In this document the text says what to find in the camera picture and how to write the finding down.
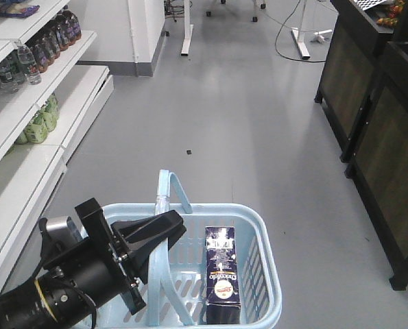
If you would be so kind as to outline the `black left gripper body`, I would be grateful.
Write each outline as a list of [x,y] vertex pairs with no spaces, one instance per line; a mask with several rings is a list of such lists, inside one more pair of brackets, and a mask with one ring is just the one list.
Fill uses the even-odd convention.
[[57,315],[94,315],[120,295],[132,314],[146,303],[138,280],[146,280],[146,221],[108,224],[95,198],[76,206],[86,237],[70,247],[55,242],[43,269],[42,290]]

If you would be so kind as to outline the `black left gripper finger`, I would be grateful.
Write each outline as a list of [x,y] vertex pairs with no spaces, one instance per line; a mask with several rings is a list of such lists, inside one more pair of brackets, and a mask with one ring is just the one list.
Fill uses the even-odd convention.
[[149,255],[162,241],[179,233],[184,234],[184,219],[170,210],[160,215],[135,221],[116,221],[111,225],[114,246],[120,254]]
[[130,237],[130,264],[135,272],[134,276],[140,278],[143,284],[147,284],[149,257],[152,252],[165,239],[167,239],[168,249],[171,249],[186,231],[185,226],[179,226],[170,232],[167,230],[155,232],[152,229],[145,228],[142,237],[133,234]]

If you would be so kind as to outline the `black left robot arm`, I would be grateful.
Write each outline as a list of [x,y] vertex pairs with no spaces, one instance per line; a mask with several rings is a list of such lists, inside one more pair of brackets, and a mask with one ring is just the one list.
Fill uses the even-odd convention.
[[139,283],[148,281],[149,255],[163,241],[172,247],[186,232],[174,210],[108,224],[91,198],[76,206],[87,236],[73,244],[46,238],[33,274],[0,295],[0,328],[70,328],[120,295],[131,314],[145,308]]

